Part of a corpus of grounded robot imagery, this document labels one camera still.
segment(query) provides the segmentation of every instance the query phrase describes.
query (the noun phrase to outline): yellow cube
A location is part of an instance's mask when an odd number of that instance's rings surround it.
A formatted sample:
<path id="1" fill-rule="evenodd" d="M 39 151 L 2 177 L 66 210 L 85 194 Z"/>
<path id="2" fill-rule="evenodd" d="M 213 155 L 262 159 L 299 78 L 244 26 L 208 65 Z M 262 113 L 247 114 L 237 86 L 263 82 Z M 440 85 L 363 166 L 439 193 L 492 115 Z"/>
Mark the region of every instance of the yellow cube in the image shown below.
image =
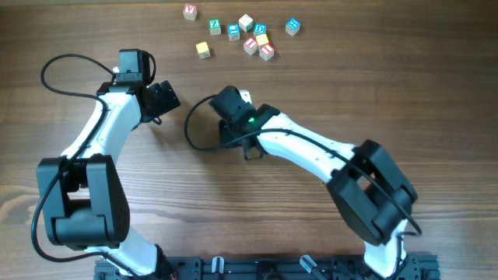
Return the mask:
<path id="1" fill-rule="evenodd" d="M 261 47 L 268 43 L 268 37 L 266 34 L 258 35 L 256 36 L 256 41 L 258 42 L 258 50 L 261 50 Z"/>
<path id="2" fill-rule="evenodd" d="M 211 55 L 209 53 L 208 43 L 202 42 L 202 43 L 196 44 L 195 47 L 197 48 L 197 52 L 199 53 L 199 57 L 201 59 L 208 58 Z"/>

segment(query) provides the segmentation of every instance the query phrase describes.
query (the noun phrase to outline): wooden table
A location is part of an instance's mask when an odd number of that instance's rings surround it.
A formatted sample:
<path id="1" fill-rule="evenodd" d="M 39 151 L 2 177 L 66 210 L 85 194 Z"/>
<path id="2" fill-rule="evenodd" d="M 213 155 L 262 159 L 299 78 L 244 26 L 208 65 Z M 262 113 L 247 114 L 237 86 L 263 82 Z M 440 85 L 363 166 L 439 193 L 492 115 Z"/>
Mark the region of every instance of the wooden table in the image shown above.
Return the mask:
<path id="1" fill-rule="evenodd" d="M 199 2 L 195 22 L 183 18 L 183 4 L 0 10 L 0 278 L 92 277 L 95 259 L 53 264 L 30 243 L 37 164 L 60 155 L 94 108 L 47 91 L 39 74 L 64 53 L 114 67 L 124 48 L 154 54 L 156 80 L 169 80 L 182 102 L 163 125 L 133 131 L 117 165 L 132 225 L 167 256 L 363 252 L 311 174 L 271 156 L 244 161 L 240 150 L 188 146 L 191 106 L 235 85 L 326 137 L 384 145 L 419 193 L 413 216 L 424 235 L 408 239 L 407 249 L 437 254 L 445 279 L 498 278 L 496 3 Z M 209 35 L 209 19 L 226 26 L 244 13 L 268 25 L 271 61 L 249 56 L 226 31 Z M 302 22 L 296 37 L 284 31 L 291 17 Z M 210 59 L 196 54 L 202 41 Z M 81 93 L 109 78 L 76 59 L 47 73 L 51 85 Z M 215 145 L 217 120 L 202 107 L 193 140 Z M 51 246 L 43 226 L 40 238 L 51 254 L 74 254 Z"/>

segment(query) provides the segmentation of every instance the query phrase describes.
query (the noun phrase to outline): small cube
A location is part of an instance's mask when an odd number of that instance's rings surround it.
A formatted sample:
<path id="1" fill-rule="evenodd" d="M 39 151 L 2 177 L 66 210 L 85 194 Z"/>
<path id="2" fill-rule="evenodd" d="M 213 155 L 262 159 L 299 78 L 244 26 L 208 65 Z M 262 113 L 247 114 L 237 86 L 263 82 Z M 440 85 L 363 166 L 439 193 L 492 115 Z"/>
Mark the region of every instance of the small cube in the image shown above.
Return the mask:
<path id="1" fill-rule="evenodd" d="M 259 51 L 259 56 L 262 57 L 265 61 L 273 58 L 274 54 L 275 49 L 270 44 L 266 44 L 265 46 L 261 47 L 261 50 Z"/>
<path id="2" fill-rule="evenodd" d="M 201 59 L 208 58 L 209 56 L 211 56 L 211 54 L 209 53 L 208 43 L 202 42 L 196 44 L 195 46 L 197 47 L 197 52 L 199 53 L 199 57 Z"/>
<path id="3" fill-rule="evenodd" d="M 209 20 L 209 32 L 211 33 L 211 35 L 221 34 L 221 24 L 219 23 L 219 19 Z"/>
<path id="4" fill-rule="evenodd" d="M 258 50 L 268 43 L 268 36 L 266 34 L 256 36 L 256 41 L 258 42 Z"/>
<path id="5" fill-rule="evenodd" d="M 240 39 L 240 29 L 237 24 L 230 24 L 227 28 L 228 28 L 228 38 L 230 40 Z"/>
<path id="6" fill-rule="evenodd" d="M 197 7 L 194 4 L 185 4 L 184 18 L 189 20 L 195 20 L 196 16 L 197 16 Z"/>
<path id="7" fill-rule="evenodd" d="M 286 32 L 290 36 L 296 35 L 297 31 L 299 31 L 299 28 L 301 27 L 301 23 L 297 19 L 290 19 L 290 21 L 286 24 Z"/>
<path id="8" fill-rule="evenodd" d="M 254 25 L 254 36 L 266 34 L 266 24 L 263 23 L 256 23 Z"/>
<path id="9" fill-rule="evenodd" d="M 244 42 L 244 51 L 249 55 L 253 55 L 258 50 L 258 42 L 251 37 Z"/>
<path id="10" fill-rule="evenodd" d="M 243 15 L 239 19 L 239 26 L 245 32 L 249 32 L 249 30 L 251 30 L 253 25 L 254 25 L 254 20 L 252 20 L 252 18 L 247 14 Z"/>

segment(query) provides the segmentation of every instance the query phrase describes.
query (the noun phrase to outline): block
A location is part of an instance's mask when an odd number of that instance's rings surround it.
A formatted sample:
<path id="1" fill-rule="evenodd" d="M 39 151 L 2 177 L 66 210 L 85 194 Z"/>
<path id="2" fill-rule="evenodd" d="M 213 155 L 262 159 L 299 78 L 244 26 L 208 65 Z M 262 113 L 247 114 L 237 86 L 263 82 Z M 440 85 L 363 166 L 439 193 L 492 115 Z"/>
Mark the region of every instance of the block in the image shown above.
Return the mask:
<path id="1" fill-rule="evenodd" d="M 254 37 L 262 34 L 266 34 L 266 24 L 256 23 L 254 25 Z"/>
<path id="2" fill-rule="evenodd" d="M 184 18 L 189 20 L 195 20 L 196 16 L 197 16 L 197 7 L 194 4 L 185 4 Z"/>
<path id="3" fill-rule="evenodd" d="M 245 32 L 249 32 L 249 30 L 251 30 L 253 25 L 254 25 L 254 20 L 252 20 L 252 18 L 247 14 L 243 15 L 239 19 L 239 27 Z"/>
<path id="4" fill-rule="evenodd" d="M 258 42 L 258 50 L 261 50 L 261 47 L 268 44 L 268 36 L 266 34 L 256 36 L 256 41 Z"/>
<path id="5" fill-rule="evenodd" d="M 258 50 L 258 42 L 251 37 L 244 42 L 244 51 L 249 55 L 253 55 Z"/>
<path id="6" fill-rule="evenodd" d="M 197 48 L 197 52 L 199 53 L 199 57 L 201 59 L 208 58 L 209 56 L 211 56 L 211 54 L 209 53 L 208 43 L 202 42 L 196 44 L 195 47 Z"/>
<path id="7" fill-rule="evenodd" d="M 299 28 L 301 27 L 301 23 L 297 19 L 290 19 L 290 21 L 286 24 L 286 32 L 290 36 L 296 35 L 297 31 L 299 31 Z"/>
<path id="8" fill-rule="evenodd" d="M 219 23 L 219 19 L 209 20 L 209 32 L 211 33 L 211 35 L 221 34 L 221 23 Z"/>
<path id="9" fill-rule="evenodd" d="M 259 56 L 262 57 L 265 61 L 273 58 L 274 54 L 275 49 L 270 44 L 266 44 L 265 46 L 261 47 L 261 50 L 259 51 Z"/>
<path id="10" fill-rule="evenodd" d="M 239 40 L 240 39 L 240 29 L 237 24 L 230 24 L 228 27 L 228 38 L 230 40 Z"/>

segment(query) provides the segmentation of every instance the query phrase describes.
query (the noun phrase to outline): wood grain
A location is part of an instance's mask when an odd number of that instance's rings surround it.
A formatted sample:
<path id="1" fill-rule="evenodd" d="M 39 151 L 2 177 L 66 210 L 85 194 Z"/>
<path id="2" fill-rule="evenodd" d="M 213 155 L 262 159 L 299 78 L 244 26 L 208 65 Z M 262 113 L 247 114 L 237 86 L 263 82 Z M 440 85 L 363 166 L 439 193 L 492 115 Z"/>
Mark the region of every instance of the wood grain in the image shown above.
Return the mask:
<path id="1" fill-rule="evenodd" d="M 0 278 L 91 278 L 95 260 L 52 264 L 30 244 L 37 164 L 72 143 L 94 106 L 48 92 L 39 74 L 59 54 L 113 67 L 119 49 L 133 47 L 155 55 L 156 80 L 169 80 L 182 102 L 163 125 L 133 131 L 117 165 L 132 224 L 168 256 L 363 251 L 322 183 L 299 167 L 189 148 L 183 122 L 190 107 L 235 85 L 329 138 L 382 143 L 419 192 L 414 217 L 424 235 L 407 248 L 437 254 L 445 279 L 496 278 L 495 2 L 199 2 L 195 22 L 183 19 L 183 4 L 0 9 Z M 244 13 L 268 24 L 271 61 L 245 54 L 226 33 L 209 35 L 208 19 L 226 25 Z M 303 23 L 296 37 L 284 32 L 293 16 Z M 202 41 L 212 48 L 209 60 L 195 53 Z M 68 59 L 47 79 L 93 93 L 109 77 Z M 216 144 L 216 122 L 202 107 L 193 140 Z M 40 238 L 52 254 L 74 254 L 51 246 L 43 227 Z"/>

